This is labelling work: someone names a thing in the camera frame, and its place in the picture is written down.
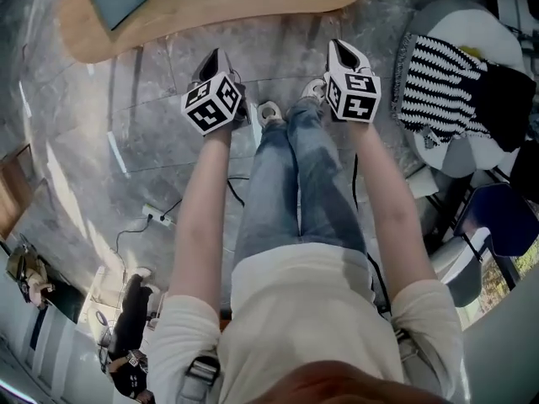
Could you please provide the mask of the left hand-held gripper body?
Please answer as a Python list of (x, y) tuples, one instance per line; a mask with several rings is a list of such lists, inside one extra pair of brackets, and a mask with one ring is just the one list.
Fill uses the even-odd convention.
[(238, 129), (251, 123), (245, 86), (238, 72), (219, 72), (196, 83), (181, 97), (181, 114), (202, 136), (232, 124)]

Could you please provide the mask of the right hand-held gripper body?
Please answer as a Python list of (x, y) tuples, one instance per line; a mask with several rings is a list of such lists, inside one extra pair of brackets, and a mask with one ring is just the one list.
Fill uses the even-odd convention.
[(334, 121), (372, 122), (382, 99), (381, 80), (371, 74), (326, 72), (325, 99)]

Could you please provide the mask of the person's right forearm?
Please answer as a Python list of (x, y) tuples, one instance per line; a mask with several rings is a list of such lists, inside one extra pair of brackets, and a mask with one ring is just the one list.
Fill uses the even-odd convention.
[(407, 286), (435, 279), (414, 197), (391, 152), (371, 124), (350, 123), (364, 177), (391, 300)]

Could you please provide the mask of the person's left forearm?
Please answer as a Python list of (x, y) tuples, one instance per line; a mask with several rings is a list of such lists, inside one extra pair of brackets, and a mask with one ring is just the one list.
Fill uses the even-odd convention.
[(226, 125), (204, 138), (180, 203), (173, 272), (168, 294), (221, 307), (221, 263), (232, 129)]

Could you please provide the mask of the wooden coffee table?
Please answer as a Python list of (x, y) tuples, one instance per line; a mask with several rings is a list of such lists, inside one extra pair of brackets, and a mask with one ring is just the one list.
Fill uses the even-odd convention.
[(60, 0), (63, 44), (82, 63), (108, 60), (149, 41), (186, 29), (235, 19), (290, 13), (325, 13), (357, 0), (147, 0), (110, 31), (92, 0)]

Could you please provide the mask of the white sneaker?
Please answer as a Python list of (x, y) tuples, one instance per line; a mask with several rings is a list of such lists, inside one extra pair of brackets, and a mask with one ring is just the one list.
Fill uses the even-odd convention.
[(272, 124), (282, 124), (285, 122), (280, 107), (273, 101), (266, 101), (258, 106), (257, 119), (263, 130)]
[(321, 105), (325, 99), (326, 82), (321, 78), (311, 80), (302, 90), (301, 98), (309, 98)]

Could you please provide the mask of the black white striped blanket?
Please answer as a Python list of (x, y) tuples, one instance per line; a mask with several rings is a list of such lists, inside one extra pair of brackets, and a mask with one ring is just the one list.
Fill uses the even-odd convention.
[(426, 35), (407, 33), (395, 66), (392, 109), (428, 149), (460, 137), (525, 141), (536, 84), (526, 74)]

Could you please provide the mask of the small white box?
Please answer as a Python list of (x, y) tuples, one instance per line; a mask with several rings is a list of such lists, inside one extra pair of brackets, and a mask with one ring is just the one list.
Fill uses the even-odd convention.
[(429, 167), (422, 167), (406, 178), (414, 199), (422, 199), (439, 192), (439, 187)]

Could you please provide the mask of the person's blue jeans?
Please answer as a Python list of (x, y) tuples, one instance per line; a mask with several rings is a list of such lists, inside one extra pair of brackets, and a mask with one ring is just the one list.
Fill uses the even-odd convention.
[(302, 98), (263, 129), (249, 179), (235, 260), (308, 243), (367, 253), (352, 192), (324, 112)]

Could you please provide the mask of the white power strip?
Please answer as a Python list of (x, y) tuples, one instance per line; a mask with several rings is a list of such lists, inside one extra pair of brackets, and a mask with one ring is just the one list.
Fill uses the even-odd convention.
[(167, 228), (174, 224), (172, 217), (168, 213), (164, 213), (150, 204), (144, 204), (141, 212), (146, 218), (149, 218), (150, 221), (155, 221)]

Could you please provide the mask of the black bag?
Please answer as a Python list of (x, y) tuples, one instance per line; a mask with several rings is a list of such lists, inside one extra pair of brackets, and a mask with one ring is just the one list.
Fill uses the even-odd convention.
[(524, 198), (539, 205), (539, 143), (526, 141), (510, 172), (510, 185)]

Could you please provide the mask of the dark blue chair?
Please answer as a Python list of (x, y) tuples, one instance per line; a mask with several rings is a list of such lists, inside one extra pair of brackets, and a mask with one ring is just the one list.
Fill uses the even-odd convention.
[(539, 237), (539, 218), (526, 200), (507, 183), (477, 187), (458, 217), (457, 236), (487, 228), (490, 248), (501, 257), (524, 255)]

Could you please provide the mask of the light grey chair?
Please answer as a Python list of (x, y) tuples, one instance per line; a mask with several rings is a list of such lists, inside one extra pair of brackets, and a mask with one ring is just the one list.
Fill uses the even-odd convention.
[(476, 300), (482, 289), (482, 255), (490, 231), (481, 227), (472, 237), (453, 236), (431, 256), (438, 279), (448, 286), (454, 304), (463, 308)]

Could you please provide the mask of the wooden side table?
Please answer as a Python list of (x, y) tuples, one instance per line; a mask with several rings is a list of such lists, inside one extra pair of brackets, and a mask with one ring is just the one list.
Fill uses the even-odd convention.
[(31, 205), (35, 190), (27, 179), (19, 157), (31, 153), (23, 143), (0, 160), (0, 238), (7, 239), (19, 219)]

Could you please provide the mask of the person's white t-shirt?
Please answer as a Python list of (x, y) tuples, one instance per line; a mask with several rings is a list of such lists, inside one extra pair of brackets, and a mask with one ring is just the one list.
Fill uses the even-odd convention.
[(212, 352), (221, 365), (211, 394), (217, 404), (244, 404), (322, 360), (451, 397), (463, 349), (448, 288), (436, 279), (407, 286), (390, 319), (373, 299), (361, 252), (308, 243), (253, 255), (233, 270), (227, 327), (203, 300), (167, 297), (150, 342), (148, 387), (157, 404), (179, 404), (190, 364)]

